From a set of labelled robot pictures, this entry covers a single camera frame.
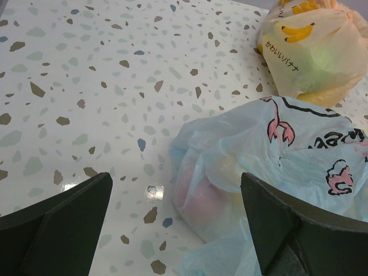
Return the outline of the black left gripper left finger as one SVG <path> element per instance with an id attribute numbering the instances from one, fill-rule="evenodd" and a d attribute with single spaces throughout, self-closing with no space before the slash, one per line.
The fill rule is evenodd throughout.
<path id="1" fill-rule="evenodd" d="M 1 217 L 1 275 L 88 275 L 109 205 L 108 172 Z"/>

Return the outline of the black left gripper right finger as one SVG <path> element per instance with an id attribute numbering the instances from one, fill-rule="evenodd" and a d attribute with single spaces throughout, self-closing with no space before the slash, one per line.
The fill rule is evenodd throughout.
<path id="1" fill-rule="evenodd" d="M 367 275 L 367 223 L 284 193 L 250 173 L 241 194 L 262 275 Z"/>

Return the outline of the light blue printed plastic bag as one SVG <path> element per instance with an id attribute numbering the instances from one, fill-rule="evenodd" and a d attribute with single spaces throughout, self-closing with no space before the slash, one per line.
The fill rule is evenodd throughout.
<path id="1" fill-rule="evenodd" d="M 251 173 L 324 210 L 367 221 L 367 135 L 334 110 L 264 97 L 183 125 L 170 145 L 172 201 L 205 242 L 180 275 L 260 275 L 241 195 Z"/>

